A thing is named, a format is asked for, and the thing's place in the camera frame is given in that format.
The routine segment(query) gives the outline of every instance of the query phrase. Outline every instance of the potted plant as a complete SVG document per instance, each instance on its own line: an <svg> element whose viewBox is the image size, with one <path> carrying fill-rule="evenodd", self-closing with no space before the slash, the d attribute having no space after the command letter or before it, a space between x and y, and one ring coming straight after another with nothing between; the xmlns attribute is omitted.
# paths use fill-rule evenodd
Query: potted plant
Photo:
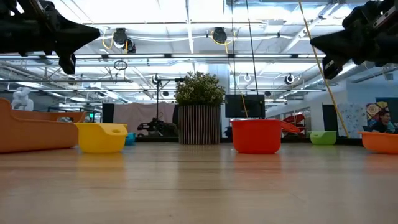
<svg viewBox="0 0 398 224"><path fill-rule="evenodd" d="M221 109L225 88L216 75L188 72L184 82L177 83L180 144L219 144Z"/></svg>

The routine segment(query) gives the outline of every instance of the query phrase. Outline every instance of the red bucket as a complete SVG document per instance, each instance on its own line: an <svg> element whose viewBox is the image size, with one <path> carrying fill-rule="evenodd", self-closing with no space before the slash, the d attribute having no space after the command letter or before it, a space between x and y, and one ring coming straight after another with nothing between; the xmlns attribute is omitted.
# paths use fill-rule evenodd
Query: red bucket
<svg viewBox="0 0 398 224"><path fill-rule="evenodd" d="M299 133L299 128L278 120L232 121L235 150L246 154L273 154L280 148L282 128Z"/></svg>

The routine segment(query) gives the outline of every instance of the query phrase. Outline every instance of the orange bowl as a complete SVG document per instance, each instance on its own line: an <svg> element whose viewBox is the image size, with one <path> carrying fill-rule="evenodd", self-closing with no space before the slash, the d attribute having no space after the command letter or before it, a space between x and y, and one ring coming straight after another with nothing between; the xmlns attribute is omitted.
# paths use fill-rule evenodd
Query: orange bowl
<svg viewBox="0 0 398 224"><path fill-rule="evenodd" d="M398 134L372 133L360 131L362 144L370 151L398 154Z"/></svg>

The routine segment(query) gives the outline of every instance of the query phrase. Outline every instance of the blue container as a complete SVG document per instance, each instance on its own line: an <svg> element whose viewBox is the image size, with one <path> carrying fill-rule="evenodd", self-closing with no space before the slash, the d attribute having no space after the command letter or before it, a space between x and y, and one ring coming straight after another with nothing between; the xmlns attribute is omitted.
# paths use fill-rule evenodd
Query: blue container
<svg viewBox="0 0 398 224"><path fill-rule="evenodd" d="M134 146L136 144L136 134L129 133L126 136L126 142L124 143L125 146Z"/></svg>

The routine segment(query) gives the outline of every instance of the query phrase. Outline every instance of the striped planter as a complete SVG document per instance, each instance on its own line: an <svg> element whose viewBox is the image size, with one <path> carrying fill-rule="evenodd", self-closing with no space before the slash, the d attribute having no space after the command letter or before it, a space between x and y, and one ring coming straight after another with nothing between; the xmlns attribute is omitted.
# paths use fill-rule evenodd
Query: striped planter
<svg viewBox="0 0 398 224"><path fill-rule="evenodd" d="M214 145L221 139L219 106L180 106L178 125L180 144Z"/></svg>

